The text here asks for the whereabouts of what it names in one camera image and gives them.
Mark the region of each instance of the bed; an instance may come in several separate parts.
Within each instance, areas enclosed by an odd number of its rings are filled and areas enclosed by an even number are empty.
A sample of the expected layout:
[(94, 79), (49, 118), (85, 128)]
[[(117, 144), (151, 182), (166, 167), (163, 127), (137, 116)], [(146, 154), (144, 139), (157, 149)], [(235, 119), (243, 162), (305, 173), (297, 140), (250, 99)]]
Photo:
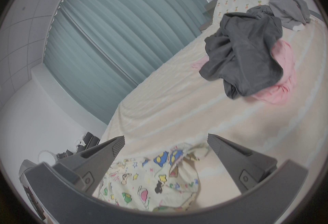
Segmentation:
[[(287, 104), (273, 106), (252, 97), (231, 100), (222, 79), (208, 82), (191, 68), (206, 55), (204, 39), (218, 30), (218, 22), (119, 104), (101, 143), (124, 135), (126, 144), (117, 159), (151, 158), (178, 143), (205, 142), (212, 133), (273, 156), (278, 166), (293, 159), (310, 167), (328, 134), (326, 26), (312, 15), (303, 31), (283, 29), (282, 38), (293, 47), (297, 60), (297, 87)], [(194, 166), (200, 185), (192, 209), (240, 194), (213, 151)]]

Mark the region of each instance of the teal curtain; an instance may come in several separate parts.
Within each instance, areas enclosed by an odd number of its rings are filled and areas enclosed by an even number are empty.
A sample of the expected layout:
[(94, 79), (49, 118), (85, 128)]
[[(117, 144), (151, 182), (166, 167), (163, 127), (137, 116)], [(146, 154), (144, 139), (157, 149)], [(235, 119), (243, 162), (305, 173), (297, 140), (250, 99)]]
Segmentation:
[(86, 110), (109, 123), (118, 104), (194, 40), (206, 0), (64, 0), (44, 63)]

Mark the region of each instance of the pink clothing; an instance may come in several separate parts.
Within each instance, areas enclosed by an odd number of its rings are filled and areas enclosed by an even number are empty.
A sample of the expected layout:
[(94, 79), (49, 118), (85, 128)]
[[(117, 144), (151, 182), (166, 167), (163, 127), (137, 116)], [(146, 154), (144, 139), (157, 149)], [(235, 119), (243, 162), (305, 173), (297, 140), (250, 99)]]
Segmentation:
[(285, 104), (296, 86), (295, 57), (293, 49), (284, 40), (278, 40), (271, 50), (273, 58), (283, 69), (282, 78), (272, 87), (253, 95), (254, 98), (276, 105)]
[(203, 65), (206, 64), (209, 60), (210, 60), (209, 56), (206, 55), (202, 59), (198, 60), (197, 62), (194, 62), (191, 65), (191, 67), (199, 71), (203, 67)]

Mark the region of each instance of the beige bed sheet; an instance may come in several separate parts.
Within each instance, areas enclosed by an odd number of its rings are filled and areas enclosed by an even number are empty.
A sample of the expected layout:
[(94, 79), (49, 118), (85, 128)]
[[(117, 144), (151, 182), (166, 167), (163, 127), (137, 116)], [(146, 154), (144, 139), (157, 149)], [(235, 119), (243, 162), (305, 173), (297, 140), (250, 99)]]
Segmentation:
[[(126, 144), (118, 158), (152, 158), (177, 143), (206, 141), (212, 133), (273, 156), (278, 166), (293, 159), (309, 167), (328, 133), (326, 27), (312, 17), (303, 31), (283, 29), (283, 39), (297, 60), (297, 87), (280, 107), (252, 97), (231, 100), (222, 79), (208, 82), (191, 68), (206, 54), (204, 39), (218, 28), (210, 26), (131, 92), (119, 104), (101, 142), (124, 135)], [(200, 192), (192, 208), (240, 194), (213, 151), (194, 166)]]

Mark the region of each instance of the pile of clothes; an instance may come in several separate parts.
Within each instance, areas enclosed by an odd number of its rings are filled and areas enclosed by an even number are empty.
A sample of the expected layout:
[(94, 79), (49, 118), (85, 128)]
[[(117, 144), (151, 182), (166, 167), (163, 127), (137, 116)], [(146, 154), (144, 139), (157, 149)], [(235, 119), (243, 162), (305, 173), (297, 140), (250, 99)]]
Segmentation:
[(192, 65), (208, 81), (222, 78), (226, 95), (285, 104), (296, 86), (293, 49), (282, 26), (299, 31), (310, 22), (304, 0), (270, 0), (246, 13), (227, 13), (205, 39), (207, 56)]

